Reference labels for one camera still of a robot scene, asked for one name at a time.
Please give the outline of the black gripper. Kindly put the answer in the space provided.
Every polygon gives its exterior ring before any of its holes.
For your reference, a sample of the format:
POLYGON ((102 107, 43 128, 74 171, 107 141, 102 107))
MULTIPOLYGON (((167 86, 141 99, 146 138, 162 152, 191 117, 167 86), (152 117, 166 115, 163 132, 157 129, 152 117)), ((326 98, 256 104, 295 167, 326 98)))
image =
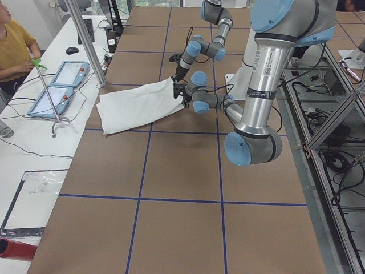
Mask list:
POLYGON ((173 97, 177 99, 179 96, 182 97, 184 108, 189 108, 192 97, 188 93, 187 84, 173 83, 173 97))
POLYGON ((182 58, 182 53, 178 54, 178 53, 174 53, 173 55, 171 55, 169 57, 169 62, 175 62, 177 64, 176 67, 176 72, 175 74, 171 77, 171 79, 173 80, 174 83, 178 83, 180 80, 182 80, 188 73, 188 69, 183 68, 180 65, 180 61, 182 58))

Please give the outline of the silver-grey robot arm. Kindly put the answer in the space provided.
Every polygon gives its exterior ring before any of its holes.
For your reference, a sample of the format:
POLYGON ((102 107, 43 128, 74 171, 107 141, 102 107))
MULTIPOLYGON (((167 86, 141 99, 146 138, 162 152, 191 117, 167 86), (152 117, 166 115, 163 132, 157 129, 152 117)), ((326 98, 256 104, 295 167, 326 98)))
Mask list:
POLYGON ((195 35, 187 44, 172 77, 175 96, 192 103, 195 112, 219 108, 234 124, 227 134, 224 150, 237 166, 270 162, 280 156, 282 141, 267 124, 279 78, 296 47, 327 42, 334 35, 336 1, 257 1, 250 12, 250 24, 257 45, 244 106, 230 95, 211 94, 206 74, 195 72, 182 83, 200 55, 215 60, 225 56, 225 43, 233 19, 220 1, 203 1, 201 18, 218 26, 214 40, 195 35))
POLYGON ((226 54, 226 39, 233 27, 233 18, 230 12, 222 6, 221 1, 204 0, 201 5, 200 15, 201 19, 218 26, 217 35, 211 42, 206 41, 200 35, 192 36, 183 53, 180 54, 180 59, 176 61, 176 72, 172 76, 174 83, 178 83, 187 75, 200 54, 217 61, 223 60, 226 54))

